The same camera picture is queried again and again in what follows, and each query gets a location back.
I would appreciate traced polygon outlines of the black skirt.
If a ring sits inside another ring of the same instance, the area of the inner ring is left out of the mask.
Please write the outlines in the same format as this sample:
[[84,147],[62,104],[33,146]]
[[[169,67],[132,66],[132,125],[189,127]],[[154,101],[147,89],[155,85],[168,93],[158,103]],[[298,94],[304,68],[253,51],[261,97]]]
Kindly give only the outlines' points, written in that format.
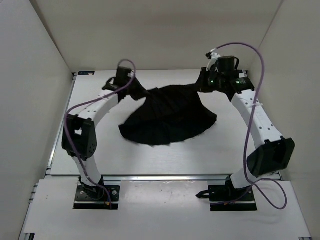
[[119,125],[122,137],[148,146],[170,145],[210,129],[217,115],[207,109],[195,84],[145,90],[145,102]]

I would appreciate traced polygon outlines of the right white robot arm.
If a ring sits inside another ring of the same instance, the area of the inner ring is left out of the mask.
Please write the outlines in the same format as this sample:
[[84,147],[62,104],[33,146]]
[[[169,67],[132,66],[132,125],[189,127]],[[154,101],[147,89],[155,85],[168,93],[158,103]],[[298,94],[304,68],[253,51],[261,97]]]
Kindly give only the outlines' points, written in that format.
[[217,204],[242,200],[251,188],[268,175],[288,167],[295,142],[285,138],[273,125],[258,100],[258,90],[245,71],[221,71],[203,67],[196,81],[201,93],[224,93],[247,125],[246,138],[252,138],[255,150],[243,153],[243,168],[228,176],[224,185],[210,187],[207,194]]

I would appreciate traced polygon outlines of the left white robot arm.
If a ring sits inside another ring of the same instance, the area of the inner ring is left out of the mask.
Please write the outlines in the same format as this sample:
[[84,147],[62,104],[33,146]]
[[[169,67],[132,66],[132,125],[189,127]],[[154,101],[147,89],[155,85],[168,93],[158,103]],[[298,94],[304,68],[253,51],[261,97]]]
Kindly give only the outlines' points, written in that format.
[[112,202],[94,157],[98,147],[97,125],[126,96],[138,101],[149,94],[136,78],[112,77],[96,99],[75,105],[66,112],[62,148],[77,165],[80,184],[90,198],[106,200],[108,205]]

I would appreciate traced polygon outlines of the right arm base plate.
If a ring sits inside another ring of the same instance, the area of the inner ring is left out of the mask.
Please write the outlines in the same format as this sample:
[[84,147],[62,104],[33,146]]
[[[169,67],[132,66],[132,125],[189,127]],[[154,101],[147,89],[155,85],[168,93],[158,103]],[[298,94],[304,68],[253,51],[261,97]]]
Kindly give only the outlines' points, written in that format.
[[236,189],[231,180],[224,185],[209,184],[208,189],[195,195],[198,199],[209,199],[211,212],[254,212],[257,204],[252,187]]

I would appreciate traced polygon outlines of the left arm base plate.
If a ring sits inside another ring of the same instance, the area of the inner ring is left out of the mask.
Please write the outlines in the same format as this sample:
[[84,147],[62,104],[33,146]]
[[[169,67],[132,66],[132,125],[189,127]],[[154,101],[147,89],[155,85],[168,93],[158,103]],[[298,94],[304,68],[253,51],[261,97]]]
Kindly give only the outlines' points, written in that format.
[[99,189],[98,194],[86,190],[80,182],[77,183],[75,192],[73,209],[75,210],[118,210],[120,200],[120,181],[105,181],[105,188],[108,190],[108,195],[103,189]]

